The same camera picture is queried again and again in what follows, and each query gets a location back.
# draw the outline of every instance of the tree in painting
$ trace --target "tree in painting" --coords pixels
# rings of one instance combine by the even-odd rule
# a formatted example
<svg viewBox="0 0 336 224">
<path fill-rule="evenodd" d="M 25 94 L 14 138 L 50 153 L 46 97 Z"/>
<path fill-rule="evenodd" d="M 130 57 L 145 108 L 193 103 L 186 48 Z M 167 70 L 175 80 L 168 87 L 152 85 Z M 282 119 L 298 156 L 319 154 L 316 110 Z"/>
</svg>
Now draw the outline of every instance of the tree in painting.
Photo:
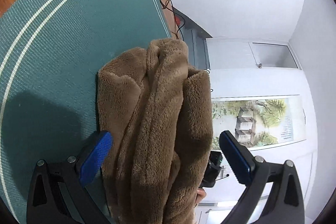
<svg viewBox="0 0 336 224">
<path fill-rule="evenodd" d="M 212 118 L 234 116 L 237 119 L 232 134 L 246 147 L 277 144 L 278 139 L 271 135 L 271 128 L 278 127 L 286 114 L 285 99 L 261 99 L 242 101 L 222 101 L 212 103 Z M 256 124 L 263 125 L 263 130 Z M 218 137 L 214 137 L 213 149 L 219 149 Z"/>
<path fill-rule="evenodd" d="M 269 99 L 262 101 L 255 101 L 253 111 L 260 116 L 265 127 L 276 127 L 280 125 L 282 118 L 286 113 L 286 104 L 283 99 Z"/>
<path fill-rule="evenodd" d="M 263 131 L 261 132 L 253 142 L 253 146 L 265 146 L 278 143 L 278 139 L 273 137 L 268 132 Z"/>
</svg>

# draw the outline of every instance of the fleece fabric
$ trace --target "fleece fabric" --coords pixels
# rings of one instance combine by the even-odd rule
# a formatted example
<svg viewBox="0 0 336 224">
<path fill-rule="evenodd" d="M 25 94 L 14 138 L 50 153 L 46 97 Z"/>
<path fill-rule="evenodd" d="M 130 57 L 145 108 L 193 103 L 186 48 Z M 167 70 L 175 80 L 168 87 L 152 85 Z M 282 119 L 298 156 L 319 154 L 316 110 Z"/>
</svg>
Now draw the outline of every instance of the fleece fabric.
<svg viewBox="0 0 336 224">
<path fill-rule="evenodd" d="M 111 215 L 124 224 L 192 224 L 212 142 L 210 80 L 176 39 L 133 48 L 98 73 L 102 166 Z"/>
</svg>

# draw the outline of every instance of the landscape painting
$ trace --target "landscape painting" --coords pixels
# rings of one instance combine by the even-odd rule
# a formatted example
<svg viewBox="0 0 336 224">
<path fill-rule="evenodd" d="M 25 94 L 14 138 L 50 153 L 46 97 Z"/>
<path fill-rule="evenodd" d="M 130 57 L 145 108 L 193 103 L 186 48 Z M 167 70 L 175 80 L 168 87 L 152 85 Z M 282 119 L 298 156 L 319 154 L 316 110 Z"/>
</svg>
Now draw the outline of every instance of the landscape painting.
<svg viewBox="0 0 336 224">
<path fill-rule="evenodd" d="M 304 139 L 305 116 L 297 96 L 250 98 L 212 102 L 213 150 L 220 150 L 218 140 L 224 130 L 250 150 Z"/>
</svg>

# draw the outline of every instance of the green mat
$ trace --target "green mat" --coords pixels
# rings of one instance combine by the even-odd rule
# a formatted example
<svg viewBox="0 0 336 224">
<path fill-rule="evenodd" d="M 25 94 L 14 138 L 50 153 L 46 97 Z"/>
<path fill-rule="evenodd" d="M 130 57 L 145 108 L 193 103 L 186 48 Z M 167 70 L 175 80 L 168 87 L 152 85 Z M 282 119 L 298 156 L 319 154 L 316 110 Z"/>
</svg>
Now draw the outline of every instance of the green mat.
<svg viewBox="0 0 336 224">
<path fill-rule="evenodd" d="M 0 196 L 25 223 L 36 162 L 77 155 L 97 131 L 98 70 L 170 35 L 159 0 L 17 0 L 0 34 Z M 88 191 L 108 214 L 100 177 Z"/>
</svg>

